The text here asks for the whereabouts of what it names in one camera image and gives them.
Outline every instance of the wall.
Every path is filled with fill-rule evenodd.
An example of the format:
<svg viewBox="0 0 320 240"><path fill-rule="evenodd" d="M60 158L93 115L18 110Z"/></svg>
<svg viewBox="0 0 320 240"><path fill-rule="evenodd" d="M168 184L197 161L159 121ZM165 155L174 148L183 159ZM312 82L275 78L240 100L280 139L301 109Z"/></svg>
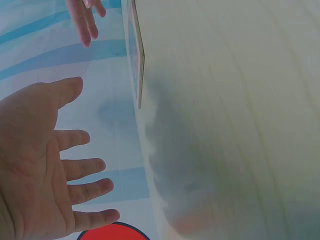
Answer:
<svg viewBox="0 0 320 240"><path fill-rule="evenodd" d="M121 1L102 1L107 15L101 18L95 13L99 37L89 48L80 43L64 0L0 2L0 100L36 82L81 76L83 91L59 111L56 129L86 130L91 142L60 156L70 160L101 158L106 170L68 184L110 178L114 189L73 209L117 209L120 222L157 240L131 95ZM77 240L79 235L63 239ZM114 232L111 235L112 240L119 240Z"/></svg>
<svg viewBox="0 0 320 240"><path fill-rule="evenodd" d="M162 239L319 239L320 2L136 5L136 119Z"/></svg>

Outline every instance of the light blue stripe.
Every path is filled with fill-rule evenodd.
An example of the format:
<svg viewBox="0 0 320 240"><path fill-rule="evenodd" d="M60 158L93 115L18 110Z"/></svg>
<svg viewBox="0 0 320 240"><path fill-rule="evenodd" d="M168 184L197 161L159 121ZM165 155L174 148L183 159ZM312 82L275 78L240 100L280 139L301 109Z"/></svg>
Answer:
<svg viewBox="0 0 320 240"><path fill-rule="evenodd" d="M121 8L121 0L105 0L103 5L106 9ZM36 31L45 29L56 23L62 22L64 20L69 20L70 15L68 11L57 12L52 15L46 16L27 25L21 26L15 30L7 32L0 36L0 44L4 44L13 39L22 37L24 35L34 33Z"/></svg>
<svg viewBox="0 0 320 240"><path fill-rule="evenodd" d="M86 176L80 180L71 181L69 184L92 183L104 178L109 178L113 181L113 191L85 204L115 203L145 199L150 196L144 167L100 172Z"/></svg>
<svg viewBox="0 0 320 240"><path fill-rule="evenodd" d="M84 48L81 43L73 44L44 52L0 71L0 81L31 70L92 60L124 57L126 55L126 42L124 39L93 41L89 48Z"/></svg>

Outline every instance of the finger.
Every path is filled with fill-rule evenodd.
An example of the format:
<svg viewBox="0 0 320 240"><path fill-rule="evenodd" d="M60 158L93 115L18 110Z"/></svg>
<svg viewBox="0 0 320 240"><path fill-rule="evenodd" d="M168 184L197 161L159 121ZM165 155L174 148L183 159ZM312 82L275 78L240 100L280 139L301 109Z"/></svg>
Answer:
<svg viewBox="0 0 320 240"><path fill-rule="evenodd" d="M87 28L89 29L90 36L93 39L96 39L98 37L99 32L95 23L95 18L94 18L94 14L92 13L92 9L91 8L85 9L84 12L85 12L85 21L86 21Z"/></svg>
<svg viewBox="0 0 320 240"><path fill-rule="evenodd" d="M91 37L85 19L84 3L81 0L66 0L65 2L81 42L85 47L88 47L91 42Z"/></svg>
<svg viewBox="0 0 320 240"><path fill-rule="evenodd" d="M120 218L120 214L115 209L108 209L100 212L80 212L74 211L75 232L82 232L97 229L113 224Z"/></svg>
<svg viewBox="0 0 320 240"><path fill-rule="evenodd" d="M71 204L76 205L110 193L114 189L114 183L109 178L105 178L96 182L68 185L67 187Z"/></svg>
<svg viewBox="0 0 320 240"><path fill-rule="evenodd" d="M90 142L89 133L83 130L55 130L54 136L60 151Z"/></svg>
<svg viewBox="0 0 320 240"><path fill-rule="evenodd" d="M84 82L81 77L66 78L49 83L47 88L56 98L59 109L74 101L82 92Z"/></svg>
<svg viewBox="0 0 320 240"><path fill-rule="evenodd" d="M97 0L93 6L100 17L103 18L106 15L107 11L100 0Z"/></svg>
<svg viewBox="0 0 320 240"><path fill-rule="evenodd" d="M63 160L62 166L67 181L81 179L85 176L99 173L106 168L105 162L99 158Z"/></svg>

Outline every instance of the red circle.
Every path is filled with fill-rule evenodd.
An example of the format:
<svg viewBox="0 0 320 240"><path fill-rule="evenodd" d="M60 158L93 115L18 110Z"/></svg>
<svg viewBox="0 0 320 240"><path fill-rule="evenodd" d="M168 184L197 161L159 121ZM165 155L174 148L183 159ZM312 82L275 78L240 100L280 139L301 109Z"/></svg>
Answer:
<svg viewBox="0 0 320 240"><path fill-rule="evenodd" d="M115 223L85 232L79 240L148 240L138 229Z"/></svg>

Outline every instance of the hand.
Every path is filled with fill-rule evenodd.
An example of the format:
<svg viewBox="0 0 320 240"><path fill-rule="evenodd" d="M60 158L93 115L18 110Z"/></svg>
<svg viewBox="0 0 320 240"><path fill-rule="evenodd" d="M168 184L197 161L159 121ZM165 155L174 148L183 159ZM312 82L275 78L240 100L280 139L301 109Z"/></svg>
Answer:
<svg viewBox="0 0 320 240"><path fill-rule="evenodd" d="M106 15L105 7L101 0L65 0L65 3L81 42L85 47L88 47L91 38L96 39L99 34L92 13L92 6L102 18Z"/></svg>
<svg viewBox="0 0 320 240"><path fill-rule="evenodd" d="M58 109L82 88L80 77L36 83L0 101L0 239L51 240L119 219L113 209L72 210L113 189L110 179L67 185L105 168L101 159L60 159L60 151L90 141L82 130L54 130Z"/></svg>

